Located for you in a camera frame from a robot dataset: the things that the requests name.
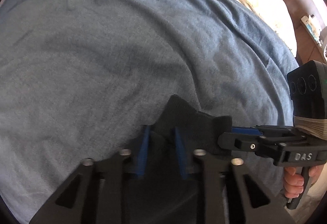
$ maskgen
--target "gray bedsheet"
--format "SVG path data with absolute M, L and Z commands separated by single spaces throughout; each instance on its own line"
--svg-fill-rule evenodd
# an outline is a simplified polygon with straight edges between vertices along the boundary
M 297 63 L 234 0 L 7 0 L 0 46 L 0 194 L 21 223 L 82 158 L 112 155 L 173 94 L 235 125 L 292 125 L 286 74 Z M 280 191 L 280 168 L 243 157 Z

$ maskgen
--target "screw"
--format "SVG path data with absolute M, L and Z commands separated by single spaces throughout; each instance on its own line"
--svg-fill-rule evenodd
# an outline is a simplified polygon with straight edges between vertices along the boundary
M 92 166 L 94 164 L 94 160 L 90 159 L 90 158 L 86 158 L 86 159 L 82 160 L 82 164 L 84 166 Z
M 207 154 L 207 151 L 205 151 L 204 149 L 196 149 L 193 151 L 193 154 L 195 156 L 205 156 Z
M 239 166 L 239 165 L 243 165 L 244 164 L 244 160 L 243 159 L 232 159 L 231 162 L 235 166 Z
M 127 148 L 121 149 L 119 151 L 119 155 L 121 155 L 121 156 L 129 156 L 130 154 L 132 154 L 132 151 L 130 149 L 127 149 Z

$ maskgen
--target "bed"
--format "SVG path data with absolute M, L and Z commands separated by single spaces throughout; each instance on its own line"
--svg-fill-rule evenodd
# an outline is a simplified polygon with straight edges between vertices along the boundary
M 135 126 L 153 122 L 173 93 L 212 115 L 233 115 L 236 125 L 292 124 L 285 75 L 297 66 L 294 59 L 297 43 L 283 0 L 218 0 L 220 4 L 217 0 L 180 0 L 185 5 L 179 0 L 174 0 L 174 4 L 170 0 L 113 0 L 114 5 L 110 0 L 42 1 L 49 8 L 47 11 L 42 9 L 41 23 L 33 19 L 38 17 L 39 12 L 32 7 L 38 0 L 6 0 L 0 8 L 4 61 L 13 62 L 6 64 L 8 68 L 16 63 L 22 65 L 16 70 L 2 72 L 6 84 L 1 89 L 3 99 L 0 101 L 4 109 L 0 127 L 4 135 L 0 138 L 1 150 L 4 156 L 10 156 L 10 153 L 15 156 L 4 163 L 8 167 L 3 165 L 1 169 L 11 169 L 15 174 L 13 178 L 7 173 L 0 176 L 0 191 L 21 223 L 28 222 L 35 209 L 76 162 L 85 156 L 102 159 L 111 155 L 137 133 Z M 129 11 L 133 7 L 145 11 L 146 19 L 133 12 L 121 11 L 118 2 Z M 108 5 L 108 8 L 103 9 L 102 5 Z M 208 8 L 197 12 L 195 6 L 201 9 L 202 5 Z M 183 14 L 172 12 L 175 6 Z M 20 20 L 13 9 L 28 16 L 33 26 L 43 33 L 30 28 L 26 19 Z M 206 16 L 214 10 L 224 22 Z M 106 22 L 104 17 L 109 15 L 115 16 L 115 25 Z M 4 26 L 3 20 L 9 20 L 9 17 L 11 25 Z M 124 20 L 129 21 L 121 31 L 117 24 Z M 13 35 L 10 32 L 13 29 L 19 33 Z M 39 38 L 37 42 L 33 41 L 35 37 Z M 108 52 L 107 42 L 112 42 L 112 38 L 114 42 L 109 44 Z M 127 42 L 127 52 L 122 51 L 120 41 Z M 35 51 L 35 56 L 29 56 L 34 52 L 27 52 L 25 45 Z M 154 48 L 155 52 L 147 52 L 143 45 Z M 9 50 L 16 50 L 17 46 L 22 49 L 16 58 L 12 58 Z M 63 46 L 69 46 L 69 51 L 66 52 Z M 25 64 L 30 58 L 40 70 L 33 64 Z M 142 66 L 144 61 L 148 61 L 145 68 Z M 144 71 L 133 71 L 133 68 Z M 25 85 L 21 79 L 26 78 L 27 71 L 32 74 Z M 35 83 L 37 75 L 41 80 Z M 118 99 L 104 96 L 103 90 L 109 90 Z M 82 102 L 82 98 L 89 98 L 89 101 Z M 258 111 L 249 116 L 253 105 Z M 36 115 L 42 116 L 42 123 L 36 121 Z M 8 131 L 12 129 L 14 132 L 9 136 Z M 43 137 L 48 133 L 54 137 Z M 31 150 L 36 162 L 26 158 L 26 152 Z M 267 171 L 263 168 L 271 168 L 271 164 L 251 155 L 243 159 L 253 170 L 259 171 L 261 179 L 273 191 L 280 189 L 274 179 L 282 176 L 282 170 Z M 24 168 L 26 175 L 20 171 Z M 25 185 L 18 179 L 26 181 Z M 20 209 L 19 199 L 23 203 L 32 200 L 32 210 Z

